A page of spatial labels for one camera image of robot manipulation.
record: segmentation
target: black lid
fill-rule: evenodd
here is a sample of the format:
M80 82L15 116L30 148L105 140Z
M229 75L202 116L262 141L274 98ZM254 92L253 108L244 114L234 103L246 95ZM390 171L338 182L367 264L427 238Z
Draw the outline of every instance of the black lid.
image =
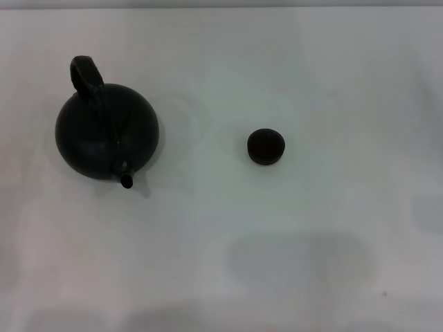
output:
M248 154L260 165L272 165L284 152L284 139L275 130L258 129L248 138Z

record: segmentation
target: black teapot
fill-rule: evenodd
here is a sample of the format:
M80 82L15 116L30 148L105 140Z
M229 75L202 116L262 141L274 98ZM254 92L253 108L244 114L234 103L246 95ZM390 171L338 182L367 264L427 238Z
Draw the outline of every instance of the black teapot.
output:
M134 90L105 84L93 60L75 57L71 80L77 90L63 106L55 140L63 159L90 178L116 179L132 187L132 176L154 153L159 122L151 104Z

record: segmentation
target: round lid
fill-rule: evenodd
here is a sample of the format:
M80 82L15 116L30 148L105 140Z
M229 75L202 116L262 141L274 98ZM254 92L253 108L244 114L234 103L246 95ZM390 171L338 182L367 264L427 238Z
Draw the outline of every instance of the round lid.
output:
M275 130L258 129L248 138L248 154L259 165L272 165L284 152L284 139Z

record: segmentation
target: teapot body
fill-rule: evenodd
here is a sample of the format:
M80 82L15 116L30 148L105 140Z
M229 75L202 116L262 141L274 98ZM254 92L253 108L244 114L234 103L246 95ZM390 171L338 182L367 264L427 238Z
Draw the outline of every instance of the teapot body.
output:
M114 178L131 187L133 173L146 164L158 144L156 114L142 95L126 86L103 84L100 98L93 94L78 89L63 106L55 126L57 147L78 173Z

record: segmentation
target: teapot spout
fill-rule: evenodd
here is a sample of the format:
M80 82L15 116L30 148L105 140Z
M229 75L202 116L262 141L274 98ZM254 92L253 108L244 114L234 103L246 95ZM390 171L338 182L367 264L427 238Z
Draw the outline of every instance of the teapot spout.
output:
M122 173L120 175L120 183L126 189L132 188L133 185L132 175L130 173Z

